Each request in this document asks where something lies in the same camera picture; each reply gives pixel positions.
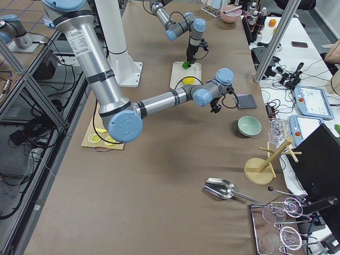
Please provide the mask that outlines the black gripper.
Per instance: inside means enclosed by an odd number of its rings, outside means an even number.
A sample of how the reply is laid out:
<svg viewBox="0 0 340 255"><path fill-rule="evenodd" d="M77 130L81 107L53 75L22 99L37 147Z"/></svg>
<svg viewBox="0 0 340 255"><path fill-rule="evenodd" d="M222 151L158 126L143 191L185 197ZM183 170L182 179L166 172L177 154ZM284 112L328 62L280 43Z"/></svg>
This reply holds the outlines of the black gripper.
<svg viewBox="0 0 340 255"><path fill-rule="evenodd" d="M194 64L196 62L196 53L198 52L199 46L188 45L186 49L186 62L188 64Z"/></svg>
<svg viewBox="0 0 340 255"><path fill-rule="evenodd" d="M225 99L225 95L222 95L221 97L216 97L211 101L211 113L219 113L221 110L221 105L218 103L220 99Z"/></svg>

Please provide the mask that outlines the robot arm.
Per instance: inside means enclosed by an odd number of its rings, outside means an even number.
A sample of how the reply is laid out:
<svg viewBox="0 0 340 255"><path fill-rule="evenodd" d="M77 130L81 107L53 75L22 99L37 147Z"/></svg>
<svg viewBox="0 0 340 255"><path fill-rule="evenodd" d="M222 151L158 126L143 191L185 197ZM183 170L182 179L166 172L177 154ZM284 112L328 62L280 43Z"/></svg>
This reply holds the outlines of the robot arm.
<svg viewBox="0 0 340 255"><path fill-rule="evenodd" d="M100 105L99 115L109 135L116 141L135 140L143 128L143 118L193 100L198 106L218 102L232 94L233 72L218 70L204 85L185 85L175 90L138 101L123 96L115 74L103 52L92 26L94 17L87 1L43 1L47 18L65 34Z"/></svg>
<svg viewBox="0 0 340 255"><path fill-rule="evenodd" d="M166 30L166 36L170 41L177 39L187 31L190 33L188 47L186 49L186 61L182 64L184 69L189 69L197 60L196 53L199 48L208 51L208 44L203 38L206 28L204 19L197 18L193 13L183 14L182 21L176 23L166 12L165 6L171 1L149 1L152 15L156 16Z"/></svg>

